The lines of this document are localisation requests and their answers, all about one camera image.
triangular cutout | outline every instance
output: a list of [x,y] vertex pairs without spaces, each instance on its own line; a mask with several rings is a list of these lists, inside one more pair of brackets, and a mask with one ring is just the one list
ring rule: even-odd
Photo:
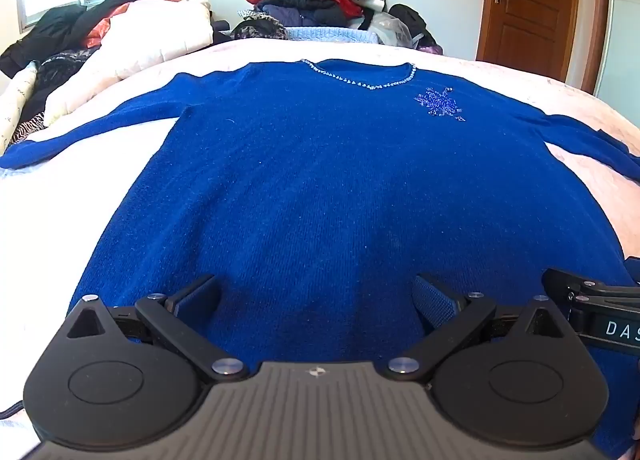
[[546,309],[537,309],[527,333],[545,337],[563,337],[561,329]]
[[66,335],[71,339],[104,334],[104,328],[94,310],[84,309]]

gray ribbed panel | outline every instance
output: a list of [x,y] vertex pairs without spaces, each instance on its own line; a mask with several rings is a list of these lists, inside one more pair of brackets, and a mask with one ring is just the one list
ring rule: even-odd
[[[326,373],[310,374],[316,366]],[[29,460],[606,458],[587,442],[555,452],[519,452],[474,440],[445,421],[418,384],[386,380],[370,363],[265,363],[252,379],[212,389],[185,426],[154,444],[89,453],[47,443]]]

white bedsheet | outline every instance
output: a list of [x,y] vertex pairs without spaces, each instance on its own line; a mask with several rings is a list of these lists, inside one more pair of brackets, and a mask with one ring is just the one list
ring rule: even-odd
[[[129,98],[155,90],[178,72],[204,76],[249,62],[320,62],[342,58],[462,76],[535,105],[547,114],[576,117],[604,129],[640,154],[640,130],[588,94],[551,79],[488,63],[464,62],[409,49],[364,44],[240,40],[146,69],[112,85],[30,139],[56,137],[104,116]],[[174,119],[113,130],[80,141],[52,160],[24,170],[0,170],[0,408],[22,398],[22,387],[62,323],[69,299],[111,215]],[[625,255],[640,255],[640,186],[588,157],[561,148],[552,153],[588,186],[609,217]],[[24,412],[12,422],[24,422]],[[36,443],[34,434],[0,426],[0,460],[15,460]],[[4,444],[12,444],[8,453]]]

pile of clothes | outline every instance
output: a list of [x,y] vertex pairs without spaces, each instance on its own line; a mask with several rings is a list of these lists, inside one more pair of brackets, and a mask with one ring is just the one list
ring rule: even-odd
[[[254,36],[305,39],[300,37],[302,33],[314,32],[307,28],[324,28],[317,32],[315,39],[332,39],[326,35],[334,31],[327,28],[348,28],[369,31],[374,43],[442,54],[442,47],[427,30],[426,22],[416,11],[402,4],[396,4],[386,12],[386,0],[247,1],[254,8],[239,12],[244,22],[232,33],[235,39]],[[363,41],[362,36],[346,32],[335,36]]]
[[[132,32],[145,32],[143,41]],[[213,33],[204,0],[105,0],[47,11],[0,55],[0,72],[12,78],[0,96],[9,113],[0,118],[0,155],[145,65],[229,39]]]

purple beaded flower applique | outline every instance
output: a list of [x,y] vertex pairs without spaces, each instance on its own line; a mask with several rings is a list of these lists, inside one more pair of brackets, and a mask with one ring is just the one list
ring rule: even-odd
[[418,94],[415,100],[421,106],[429,108],[429,113],[434,116],[442,117],[449,115],[456,121],[465,121],[459,114],[462,109],[456,105],[456,100],[449,97],[449,92],[453,92],[452,88],[446,88],[443,92],[436,92],[433,88],[428,88],[425,94]]

